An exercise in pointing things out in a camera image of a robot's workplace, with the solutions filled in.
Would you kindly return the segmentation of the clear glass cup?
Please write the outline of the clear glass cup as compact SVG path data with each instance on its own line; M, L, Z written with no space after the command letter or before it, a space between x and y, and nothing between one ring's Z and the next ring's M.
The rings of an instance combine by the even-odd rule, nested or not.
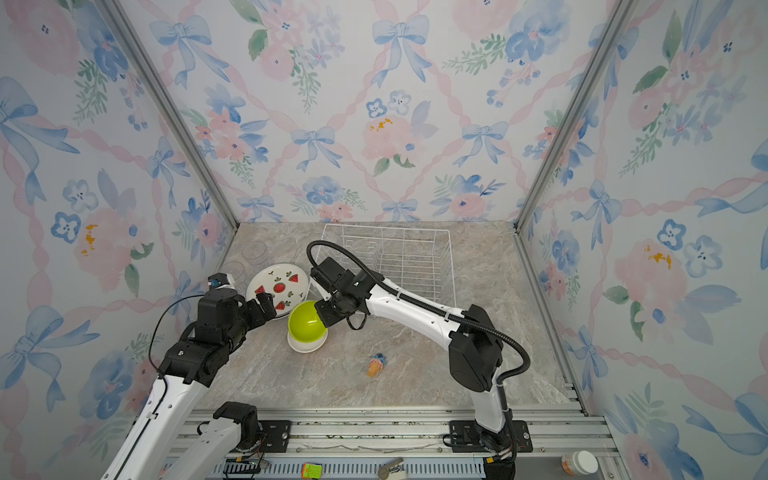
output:
M231 276L234 283L238 283L242 280L245 273L245 266L239 261L227 261L225 262L221 270L223 273Z
M251 241L245 244L241 250L241 256L252 265L264 261L268 253L267 245L262 241Z

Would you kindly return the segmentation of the green bowl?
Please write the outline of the green bowl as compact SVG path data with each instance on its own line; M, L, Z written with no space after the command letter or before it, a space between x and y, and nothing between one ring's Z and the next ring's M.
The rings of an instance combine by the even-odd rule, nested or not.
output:
M327 333L327 328L319 317L315 301L305 301L296 306L288 320L291 338L300 343L319 341Z

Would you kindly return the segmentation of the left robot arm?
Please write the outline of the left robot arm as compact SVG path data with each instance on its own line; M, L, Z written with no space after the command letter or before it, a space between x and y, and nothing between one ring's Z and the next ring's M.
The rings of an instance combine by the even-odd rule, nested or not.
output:
M197 440L169 467L165 462L187 418L249 331L276 318L273 296L246 300L226 286L211 288L198 302L197 321L166 352L143 410L104 479L204 479L232 451L247 458L268 438L257 408L226 402Z

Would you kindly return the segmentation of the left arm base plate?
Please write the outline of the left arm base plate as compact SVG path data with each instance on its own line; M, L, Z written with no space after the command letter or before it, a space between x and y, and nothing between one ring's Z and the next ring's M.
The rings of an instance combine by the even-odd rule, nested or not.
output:
M290 420L260 420L256 424L235 424L237 442L229 453L286 453L293 423Z

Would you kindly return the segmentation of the plate with fruit pattern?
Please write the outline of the plate with fruit pattern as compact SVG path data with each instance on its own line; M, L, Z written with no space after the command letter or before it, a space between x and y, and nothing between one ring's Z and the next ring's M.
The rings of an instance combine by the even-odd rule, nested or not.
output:
M310 280L298 265L279 263L271 265L255 275L246 288L247 300L261 293L272 295L276 317L290 315L292 310L307 300Z

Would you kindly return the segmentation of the small ice cream toy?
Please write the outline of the small ice cream toy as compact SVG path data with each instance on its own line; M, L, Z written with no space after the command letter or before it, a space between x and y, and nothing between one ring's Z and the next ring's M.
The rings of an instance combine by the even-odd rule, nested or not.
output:
M366 374L370 378L375 378L378 374L380 374L383 369L386 367L387 360L386 357L381 354L375 354L369 362Z

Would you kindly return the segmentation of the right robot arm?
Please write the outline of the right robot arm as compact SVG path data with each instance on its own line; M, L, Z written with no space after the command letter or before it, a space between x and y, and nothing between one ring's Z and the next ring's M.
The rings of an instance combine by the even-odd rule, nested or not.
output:
M361 313L395 321L429 338L447 352L454 381L470 392L480 444L493 452L512 446L508 406L498 385L503 343L482 308L440 305L378 272L361 267L355 273L331 257L311 264L310 277L323 295L316 310L325 326Z

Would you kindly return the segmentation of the white lidded jar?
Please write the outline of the white lidded jar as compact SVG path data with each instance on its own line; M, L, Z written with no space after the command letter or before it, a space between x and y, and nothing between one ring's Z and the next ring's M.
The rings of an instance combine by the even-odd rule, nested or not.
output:
M599 463L591 452L578 450L563 455L561 467L570 476L588 476L598 472Z

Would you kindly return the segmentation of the orange bowl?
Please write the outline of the orange bowl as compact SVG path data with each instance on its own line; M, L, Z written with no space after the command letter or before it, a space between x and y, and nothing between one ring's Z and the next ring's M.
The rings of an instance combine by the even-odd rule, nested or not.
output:
M301 354L309 354L320 349L327 341L328 333L325 332L319 339L311 342L301 342L295 339L291 333L287 334L287 342L292 350Z

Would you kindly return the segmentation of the white wire dish rack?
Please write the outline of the white wire dish rack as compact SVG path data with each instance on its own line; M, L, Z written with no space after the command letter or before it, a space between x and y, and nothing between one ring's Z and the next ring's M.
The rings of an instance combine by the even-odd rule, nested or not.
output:
M322 239L416 295L456 305L452 242L445 229L327 224Z

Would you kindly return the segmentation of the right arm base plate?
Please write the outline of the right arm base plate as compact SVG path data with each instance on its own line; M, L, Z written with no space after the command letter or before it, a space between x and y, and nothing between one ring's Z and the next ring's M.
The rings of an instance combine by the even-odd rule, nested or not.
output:
M485 453L494 455L514 447L518 453L532 453L533 444L526 422L512 420L501 432L491 432L480 427L474 420L453 420L443 443L453 453Z

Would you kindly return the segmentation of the rubiks cube toy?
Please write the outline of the rubiks cube toy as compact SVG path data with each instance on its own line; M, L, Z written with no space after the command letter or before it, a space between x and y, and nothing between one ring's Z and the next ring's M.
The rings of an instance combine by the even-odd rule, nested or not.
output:
M323 475L323 466L315 463L304 463L301 468L301 478L305 480L319 480Z

